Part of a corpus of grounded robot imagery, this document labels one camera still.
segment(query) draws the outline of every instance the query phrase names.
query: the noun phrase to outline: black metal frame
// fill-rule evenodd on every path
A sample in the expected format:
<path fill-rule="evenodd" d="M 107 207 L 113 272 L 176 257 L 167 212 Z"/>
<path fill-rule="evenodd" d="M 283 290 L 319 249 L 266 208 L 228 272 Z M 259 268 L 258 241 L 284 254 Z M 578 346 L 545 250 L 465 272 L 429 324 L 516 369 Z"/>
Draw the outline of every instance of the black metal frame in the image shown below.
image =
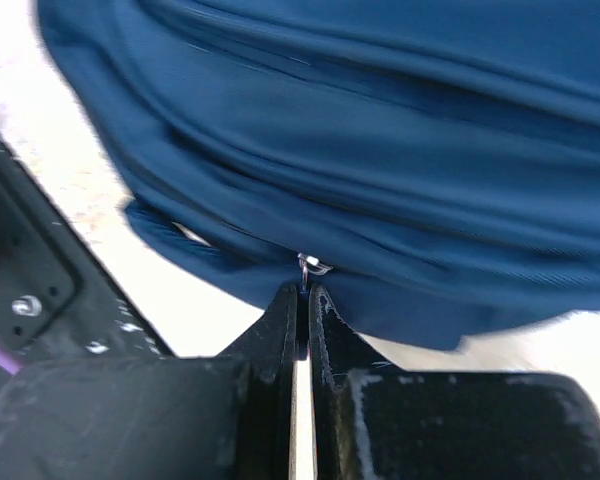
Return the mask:
<path fill-rule="evenodd" d="M 26 326 L 23 294 L 44 305 Z M 283 286 L 216 358 L 168 358 L 1 141 L 0 342 L 32 364 L 0 395 L 0 480 L 292 478 L 307 355 L 320 480 L 600 480 L 600 419 L 573 380 L 402 370 L 320 285 Z"/>

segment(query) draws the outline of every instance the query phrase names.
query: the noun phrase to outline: silver screw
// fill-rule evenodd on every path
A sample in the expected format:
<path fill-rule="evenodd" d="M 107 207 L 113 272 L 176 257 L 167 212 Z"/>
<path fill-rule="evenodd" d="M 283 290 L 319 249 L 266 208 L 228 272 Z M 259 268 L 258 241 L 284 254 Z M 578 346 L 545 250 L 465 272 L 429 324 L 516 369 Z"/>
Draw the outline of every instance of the silver screw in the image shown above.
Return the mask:
<path fill-rule="evenodd" d="M 37 317 L 42 313 L 42 303 L 38 297 L 23 295 L 11 303 L 11 310 L 21 317 Z"/>

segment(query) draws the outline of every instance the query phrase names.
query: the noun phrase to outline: white surface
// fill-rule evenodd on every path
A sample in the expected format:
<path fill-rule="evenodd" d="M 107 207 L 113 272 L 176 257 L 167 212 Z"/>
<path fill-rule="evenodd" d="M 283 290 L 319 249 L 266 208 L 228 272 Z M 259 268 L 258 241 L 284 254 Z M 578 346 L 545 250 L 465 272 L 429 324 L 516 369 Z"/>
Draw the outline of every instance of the white surface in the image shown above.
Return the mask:
<path fill-rule="evenodd" d="M 259 311 L 164 261 L 130 232 L 118 210 L 126 191 L 47 61 L 30 8 L 30 0 L 0 0 L 0 131 L 175 352 L 217 353 Z M 465 353 L 453 355 L 373 343 L 412 369 L 566 373 L 600 409 L 600 314 L 472 339 Z"/>

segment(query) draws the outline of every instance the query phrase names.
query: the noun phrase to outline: bolt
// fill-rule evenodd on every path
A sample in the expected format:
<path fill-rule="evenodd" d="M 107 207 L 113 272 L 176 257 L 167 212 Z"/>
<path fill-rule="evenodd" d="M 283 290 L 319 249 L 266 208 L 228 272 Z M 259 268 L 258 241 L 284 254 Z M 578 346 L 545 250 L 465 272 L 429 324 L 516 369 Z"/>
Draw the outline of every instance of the bolt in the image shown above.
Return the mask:
<path fill-rule="evenodd" d="M 42 313 L 42 303 L 38 297 L 23 295 L 11 304 L 11 310 L 21 317 L 37 317 Z"/>

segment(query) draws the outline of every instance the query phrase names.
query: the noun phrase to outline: blue garment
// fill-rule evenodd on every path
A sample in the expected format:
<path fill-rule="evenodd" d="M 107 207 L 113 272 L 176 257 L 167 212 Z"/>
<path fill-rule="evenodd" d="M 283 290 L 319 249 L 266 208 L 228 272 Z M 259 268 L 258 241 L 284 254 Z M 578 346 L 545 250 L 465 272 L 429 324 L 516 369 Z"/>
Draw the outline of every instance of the blue garment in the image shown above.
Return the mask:
<path fill-rule="evenodd" d="M 134 230 L 230 294 L 266 306 L 304 252 L 358 331 L 440 349 L 600 310 L 600 0 L 38 13 Z"/>

